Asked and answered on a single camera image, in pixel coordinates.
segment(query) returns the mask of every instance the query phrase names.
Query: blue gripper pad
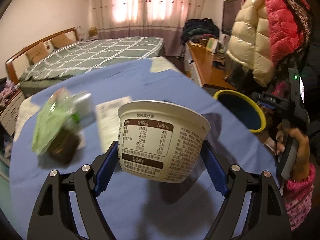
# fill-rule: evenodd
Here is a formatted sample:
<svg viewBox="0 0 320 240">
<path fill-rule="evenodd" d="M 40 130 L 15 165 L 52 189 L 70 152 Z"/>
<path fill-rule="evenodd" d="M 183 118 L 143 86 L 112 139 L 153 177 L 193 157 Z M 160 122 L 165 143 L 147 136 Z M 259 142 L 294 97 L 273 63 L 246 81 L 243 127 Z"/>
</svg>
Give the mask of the blue gripper pad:
<svg viewBox="0 0 320 240">
<path fill-rule="evenodd" d="M 93 194 L 96 197 L 99 196 L 101 192 L 106 190 L 117 163 L 118 144 L 115 144 L 97 173 L 96 186 L 93 189 Z"/>
<path fill-rule="evenodd" d="M 205 144 L 202 145 L 200 156 L 207 172 L 209 173 L 214 188 L 226 197 L 229 193 L 229 189 L 227 187 L 227 175 L 221 168 L 218 160 L 215 158 L 212 151 L 205 146 Z"/>
</svg>

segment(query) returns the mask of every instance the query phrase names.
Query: person's arm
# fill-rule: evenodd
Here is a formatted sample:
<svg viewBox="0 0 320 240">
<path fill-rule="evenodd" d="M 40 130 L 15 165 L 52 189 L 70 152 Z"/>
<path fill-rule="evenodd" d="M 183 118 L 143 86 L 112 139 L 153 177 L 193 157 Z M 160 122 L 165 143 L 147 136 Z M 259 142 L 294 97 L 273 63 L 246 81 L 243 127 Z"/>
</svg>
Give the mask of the person's arm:
<svg viewBox="0 0 320 240">
<path fill-rule="evenodd" d="M 299 143 L 296 163 L 291 171 L 290 179 L 285 182 L 283 191 L 291 230 L 299 227 L 311 209 L 311 197 L 316 169 L 310 163 L 309 139 L 299 129 L 287 130 L 288 135 Z M 277 154 L 284 151 L 284 145 L 277 143 Z"/>
</svg>

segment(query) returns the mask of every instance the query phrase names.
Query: yogurt cup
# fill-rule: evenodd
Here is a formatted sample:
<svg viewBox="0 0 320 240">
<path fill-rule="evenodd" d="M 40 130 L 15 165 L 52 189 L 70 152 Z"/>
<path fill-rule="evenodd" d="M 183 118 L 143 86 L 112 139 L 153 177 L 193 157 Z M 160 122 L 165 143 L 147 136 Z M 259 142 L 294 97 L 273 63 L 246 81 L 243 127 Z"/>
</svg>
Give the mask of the yogurt cup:
<svg viewBox="0 0 320 240">
<path fill-rule="evenodd" d="M 202 115 L 162 101 L 129 102 L 119 108 L 118 116 L 122 170 L 161 182 L 187 178 L 210 131 Z"/>
</svg>

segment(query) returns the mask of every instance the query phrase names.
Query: hand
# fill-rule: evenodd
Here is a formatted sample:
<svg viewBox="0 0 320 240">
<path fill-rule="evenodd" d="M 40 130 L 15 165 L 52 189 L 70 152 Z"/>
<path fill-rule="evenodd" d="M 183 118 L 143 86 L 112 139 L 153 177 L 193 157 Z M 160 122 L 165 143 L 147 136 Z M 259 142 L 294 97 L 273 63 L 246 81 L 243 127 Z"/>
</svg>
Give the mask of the hand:
<svg viewBox="0 0 320 240">
<path fill-rule="evenodd" d="M 278 125 L 278 129 L 281 130 L 277 133 L 277 151 L 276 154 L 279 155 L 284 151 L 283 142 L 283 132 L 282 123 Z M 293 166 L 290 174 L 291 180 L 302 180 L 309 176 L 309 163 L 310 163 L 310 148 L 309 148 L 309 138 L 304 135 L 298 128 L 286 129 L 286 132 L 291 137 L 295 138 L 299 143 L 299 148 L 297 152 L 297 159 Z"/>
</svg>

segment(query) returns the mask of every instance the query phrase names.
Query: television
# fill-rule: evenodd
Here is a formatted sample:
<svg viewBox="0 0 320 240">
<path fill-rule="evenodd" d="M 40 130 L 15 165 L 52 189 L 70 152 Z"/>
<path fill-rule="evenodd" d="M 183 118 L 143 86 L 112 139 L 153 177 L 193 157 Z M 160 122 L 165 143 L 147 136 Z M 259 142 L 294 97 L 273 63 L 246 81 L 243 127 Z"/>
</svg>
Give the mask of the television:
<svg viewBox="0 0 320 240">
<path fill-rule="evenodd" d="M 240 8 L 241 0 L 223 1 L 222 33 L 231 36 L 232 27 Z"/>
</svg>

